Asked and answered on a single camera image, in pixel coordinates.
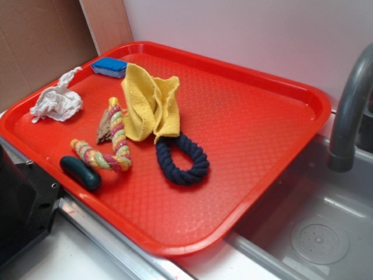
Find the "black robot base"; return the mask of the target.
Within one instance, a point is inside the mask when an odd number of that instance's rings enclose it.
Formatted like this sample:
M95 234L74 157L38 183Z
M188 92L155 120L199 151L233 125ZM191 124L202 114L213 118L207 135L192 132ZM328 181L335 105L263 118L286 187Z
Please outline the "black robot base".
M38 164L16 164L1 148L1 269L50 234L61 193Z

